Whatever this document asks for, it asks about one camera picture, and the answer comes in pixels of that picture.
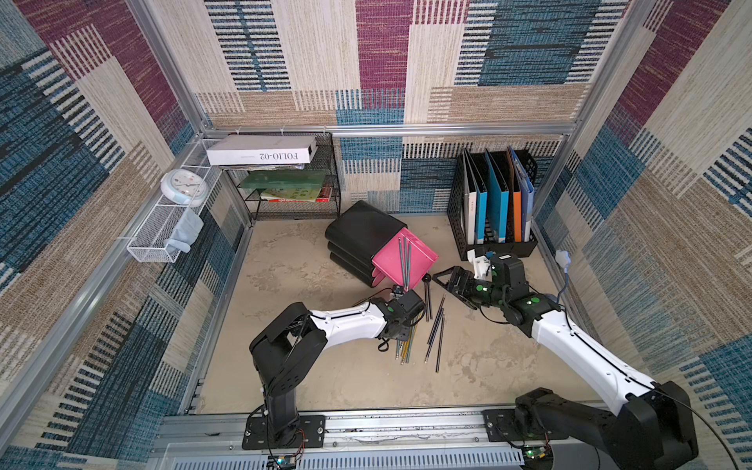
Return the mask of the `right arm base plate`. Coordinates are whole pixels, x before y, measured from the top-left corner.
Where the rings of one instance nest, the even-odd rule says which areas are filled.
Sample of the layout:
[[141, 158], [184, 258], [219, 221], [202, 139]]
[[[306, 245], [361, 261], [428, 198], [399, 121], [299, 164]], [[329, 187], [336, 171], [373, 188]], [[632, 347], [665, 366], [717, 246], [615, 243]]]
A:
[[544, 430], [532, 418], [517, 409], [485, 409], [482, 411], [488, 440], [492, 443], [513, 443], [533, 441], [564, 441], [567, 434]]

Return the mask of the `black pencil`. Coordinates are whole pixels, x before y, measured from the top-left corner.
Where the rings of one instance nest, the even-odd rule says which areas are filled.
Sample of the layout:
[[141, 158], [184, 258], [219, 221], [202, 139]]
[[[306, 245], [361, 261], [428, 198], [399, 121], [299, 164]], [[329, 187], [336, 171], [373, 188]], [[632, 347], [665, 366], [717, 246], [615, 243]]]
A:
[[425, 320], [426, 320], [426, 321], [427, 321], [427, 319], [426, 319], [426, 303], [425, 303], [425, 299], [426, 299], [426, 297], [425, 297], [425, 286], [424, 286], [424, 281], [428, 281], [428, 280], [429, 280], [429, 278], [430, 278], [430, 277], [429, 277], [428, 275], [425, 275], [425, 276], [423, 277], [423, 279], [422, 279], [422, 283], [423, 283], [423, 288], [424, 288], [424, 296], [423, 296], [423, 300], [424, 300], [424, 318], [425, 318]]
[[433, 308], [432, 308], [432, 295], [431, 295], [431, 279], [424, 281], [425, 286], [425, 303], [426, 303], [426, 319], [428, 322], [433, 321]]

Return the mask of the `black pink drawer unit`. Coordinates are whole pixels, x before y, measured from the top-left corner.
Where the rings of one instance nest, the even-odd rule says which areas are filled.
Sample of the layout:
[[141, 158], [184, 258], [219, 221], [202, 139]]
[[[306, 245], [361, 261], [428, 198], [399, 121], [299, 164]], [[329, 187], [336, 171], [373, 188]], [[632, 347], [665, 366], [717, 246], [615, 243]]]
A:
[[386, 279], [393, 282], [372, 260], [403, 228], [409, 230], [405, 222], [392, 215], [364, 201], [355, 203], [325, 230], [330, 258], [369, 287]]

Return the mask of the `white round clock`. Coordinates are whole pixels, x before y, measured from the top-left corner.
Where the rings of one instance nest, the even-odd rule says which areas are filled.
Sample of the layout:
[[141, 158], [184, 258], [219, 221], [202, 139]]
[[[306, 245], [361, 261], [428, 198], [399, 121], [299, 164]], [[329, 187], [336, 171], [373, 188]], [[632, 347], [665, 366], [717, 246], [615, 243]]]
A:
[[168, 201], [184, 207], [200, 207], [209, 196], [209, 187], [202, 176], [178, 168], [165, 174], [160, 190]]

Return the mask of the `black mesh shelf rack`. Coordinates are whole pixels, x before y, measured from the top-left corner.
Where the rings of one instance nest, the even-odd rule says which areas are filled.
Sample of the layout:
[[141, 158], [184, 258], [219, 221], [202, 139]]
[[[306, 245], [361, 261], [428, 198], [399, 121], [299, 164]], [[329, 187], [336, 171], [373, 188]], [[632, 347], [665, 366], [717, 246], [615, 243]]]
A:
[[342, 188], [330, 133], [315, 137], [307, 164], [229, 166], [224, 170], [252, 222], [334, 219], [342, 211]]

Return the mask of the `dark blue binder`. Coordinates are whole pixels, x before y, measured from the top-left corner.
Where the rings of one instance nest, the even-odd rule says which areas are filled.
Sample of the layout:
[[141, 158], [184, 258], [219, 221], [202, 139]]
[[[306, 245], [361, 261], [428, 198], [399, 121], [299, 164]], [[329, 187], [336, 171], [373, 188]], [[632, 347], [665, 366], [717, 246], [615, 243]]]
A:
[[532, 211], [535, 203], [535, 186], [518, 154], [512, 148], [509, 148], [509, 150], [520, 186], [523, 241], [529, 242], [532, 230]]

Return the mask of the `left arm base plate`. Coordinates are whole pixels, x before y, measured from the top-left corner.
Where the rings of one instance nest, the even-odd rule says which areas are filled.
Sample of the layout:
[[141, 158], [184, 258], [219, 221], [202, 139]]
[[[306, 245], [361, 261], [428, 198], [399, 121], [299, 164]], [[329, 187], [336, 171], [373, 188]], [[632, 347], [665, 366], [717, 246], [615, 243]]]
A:
[[297, 422], [277, 430], [267, 416], [249, 416], [242, 450], [308, 450], [322, 448], [326, 432], [324, 415], [302, 415]]

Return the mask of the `orange binder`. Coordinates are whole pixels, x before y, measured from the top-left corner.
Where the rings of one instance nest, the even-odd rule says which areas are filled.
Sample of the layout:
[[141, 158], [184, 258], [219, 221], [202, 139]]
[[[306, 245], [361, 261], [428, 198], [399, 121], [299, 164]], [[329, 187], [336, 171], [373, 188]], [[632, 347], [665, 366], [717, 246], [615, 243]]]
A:
[[506, 150], [508, 176], [509, 176], [509, 192], [510, 192], [510, 220], [514, 242], [523, 241], [523, 221], [522, 221], [522, 202], [521, 202], [521, 190], [519, 187], [519, 181], [516, 174], [513, 149], [508, 147]]

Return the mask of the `pink top drawer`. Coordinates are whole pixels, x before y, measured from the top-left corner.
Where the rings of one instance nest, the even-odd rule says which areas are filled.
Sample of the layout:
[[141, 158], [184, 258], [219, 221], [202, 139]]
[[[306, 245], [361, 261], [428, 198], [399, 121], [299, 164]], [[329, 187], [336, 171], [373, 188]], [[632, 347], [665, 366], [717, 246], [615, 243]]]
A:
[[410, 240], [412, 244], [411, 289], [413, 289], [434, 266], [439, 256], [407, 228], [401, 229], [372, 260], [374, 266], [395, 284], [400, 285], [401, 280], [398, 236], [401, 236], [401, 238], [407, 237], [407, 240]]

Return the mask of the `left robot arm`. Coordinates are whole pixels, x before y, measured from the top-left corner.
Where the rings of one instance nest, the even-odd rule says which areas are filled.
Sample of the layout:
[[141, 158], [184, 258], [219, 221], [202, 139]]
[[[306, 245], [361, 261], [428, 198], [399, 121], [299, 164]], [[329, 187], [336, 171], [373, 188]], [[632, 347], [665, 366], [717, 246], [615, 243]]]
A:
[[249, 417], [242, 447], [320, 448], [323, 440], [316, 432], [325, 424], [303, 423], [296, 405], [296, 389], [320, 355], [357, 340], [378, 340], [386, 352], [390, 341], [409, 338], [424, 310], [423, 299], [413, 291], [336, 311], [314, 311], [301, 302], [288, 305], [249, 346], [264, 403]]

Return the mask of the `green book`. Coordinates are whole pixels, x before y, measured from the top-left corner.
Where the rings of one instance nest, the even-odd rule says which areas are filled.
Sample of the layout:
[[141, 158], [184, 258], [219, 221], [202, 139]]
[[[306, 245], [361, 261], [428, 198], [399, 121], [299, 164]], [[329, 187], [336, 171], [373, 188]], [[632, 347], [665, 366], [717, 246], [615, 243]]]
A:
[[239, 187], [256, 189], [320, 189], [325, 182], [324, 170], [267, 170], [250, 172]]

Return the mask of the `dark blue pencil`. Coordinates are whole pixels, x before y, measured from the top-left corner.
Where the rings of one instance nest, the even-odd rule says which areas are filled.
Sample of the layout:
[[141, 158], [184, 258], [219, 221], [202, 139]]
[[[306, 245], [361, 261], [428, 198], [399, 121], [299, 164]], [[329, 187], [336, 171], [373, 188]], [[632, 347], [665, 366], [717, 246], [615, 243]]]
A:
[[447, 323], [446, 314], [444, 313], [442, 315], [441, 319], [441, 325], [439, 328], [439, 336], [438, 336], [438, 349], [437, 349], [437, 355], [436, 355], [436, 364], [435, 364], [435, 373], [439, 373], [441, 370], [441, 359], [442, 359], [442, 353], [443, 353], [443, 344], [444, 344], [444, 336], [445, 336], [445, 326]]
[[435, 318], [434, 318], [434, 324], [432, 326], [432, 329], [431, 329], [431, 332], [430, 332], [430, 335], [429, 335], [429, 338], [428, 338], [428, 342], [427, 342], [427, 351], [426, 351], [425, 358], [424, 358], [424, 362], [425, 363], [428, 362], [428, 360], [429, 360], [429, 358], [431, 356], [431, 352], [432, 352], [432, 348], [433, 348], [434, 342], [435, 342], [436, 337], [437, 337], [437, 335], [439, 333], [439, 329], [440, 329], [442, 318], [443, 318], [443, 314], [444, 314], [445, 301], [446, 301], [446, 297], [442, 297], [442, 299], [440, 301], [438, 312], [437, 312], [437, 314], [435, 315]]
[[438, 313], [436, 315], [436, 318], [434, 320], [434, 324], [432, 326], [432, 329], [431, 329], [431, 332], [430, 332], [430, 335], [429, 335], [429, 339], [428, 339], [428, 342], [427, 342], [427, 345], [429, 347], [432, 347], [432, 345], [434, 344], [435, 338], [436, 338], [437, 334], [439, 333], [439, 329], [440, 329], [442, 320], [444, 318], [444, 311], [445, 311], [444, 307], [440, 307], [440, 309], [439, 309], [439, 311], [438, 311]]

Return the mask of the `light blue binder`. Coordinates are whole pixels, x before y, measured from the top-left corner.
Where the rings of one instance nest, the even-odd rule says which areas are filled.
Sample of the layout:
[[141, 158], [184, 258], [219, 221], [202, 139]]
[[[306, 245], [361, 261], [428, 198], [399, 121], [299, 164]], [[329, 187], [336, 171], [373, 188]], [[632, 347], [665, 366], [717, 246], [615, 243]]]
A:
[[476, 244], [482, 245], [485, 242], [488, 203], [486, 180], [481, 172], [484, 161], [479, 154], [470, 154], [469, 160], [476, 189]]
[[485, 158], [489, 169], [489, 221], [497, 243], [506, 243], [509, 189], [497, 156], [486, 149]]

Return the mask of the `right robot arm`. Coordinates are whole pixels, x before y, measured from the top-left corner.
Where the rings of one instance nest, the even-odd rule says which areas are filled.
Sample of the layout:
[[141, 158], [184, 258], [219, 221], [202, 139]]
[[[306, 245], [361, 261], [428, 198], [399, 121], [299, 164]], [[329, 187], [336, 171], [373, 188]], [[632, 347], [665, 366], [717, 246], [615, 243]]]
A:
[[538, 388], [488, 422], [499, 438], [574, 438], [610, 456], [620, 469], [677, 469], [697, 458], [692, 409], [682, 387], [654, 381], [591, 338], [554, 297], [530, 286], [519, 258], [493, 255], [488, 262], [481, 278], [453, 266], [433, 279], [470, 309], [499, 309], [503, 324], [558, 356], [605, 405], [590, 407]]

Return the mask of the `light blue cloth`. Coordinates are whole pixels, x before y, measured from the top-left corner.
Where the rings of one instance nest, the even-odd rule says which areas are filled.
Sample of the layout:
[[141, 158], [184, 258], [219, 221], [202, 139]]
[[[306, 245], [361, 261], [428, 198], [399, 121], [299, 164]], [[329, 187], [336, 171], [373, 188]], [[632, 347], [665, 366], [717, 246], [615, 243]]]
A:
[[189, 253], [203, 227], [203, 219], [192, 210], [186, 210], [180, 219], [178, 219], [176, 225], [174, 225], [170, 237], [164, 241], [166, 252], [171, 256], [176, 256], [180, 253]]

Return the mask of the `white folio box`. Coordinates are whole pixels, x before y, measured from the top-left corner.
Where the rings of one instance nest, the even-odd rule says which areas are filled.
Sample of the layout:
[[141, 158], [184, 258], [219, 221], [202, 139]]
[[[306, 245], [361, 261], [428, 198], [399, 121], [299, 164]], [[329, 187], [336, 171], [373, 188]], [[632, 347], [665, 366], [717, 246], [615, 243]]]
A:
[[309, 164], [316, 138], [303, 136], [230, 135], [207, 150], [212, 166]]

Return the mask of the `black plastic file organizer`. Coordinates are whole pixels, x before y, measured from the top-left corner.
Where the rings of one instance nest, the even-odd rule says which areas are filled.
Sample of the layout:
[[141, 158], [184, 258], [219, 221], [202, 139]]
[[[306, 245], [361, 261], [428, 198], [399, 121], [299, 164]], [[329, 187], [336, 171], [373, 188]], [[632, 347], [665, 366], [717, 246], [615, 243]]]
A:
[[470, 253], [532, 254], [538, 244], [532, 233], [537, 176], [538, 164], [526, 150], [457, 156], [446, 214], [462, 260]]

